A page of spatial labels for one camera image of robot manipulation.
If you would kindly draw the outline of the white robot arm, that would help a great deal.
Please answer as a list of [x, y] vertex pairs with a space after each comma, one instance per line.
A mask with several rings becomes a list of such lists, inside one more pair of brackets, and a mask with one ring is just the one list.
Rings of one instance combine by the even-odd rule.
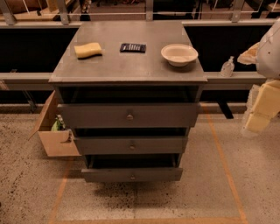
[[267, 78], [260, 87], [252, 87], [248, 97], [242, 134], [253, 137], [280, 112], [280, 18], [237, 61], [255, 64], [256, 71]]

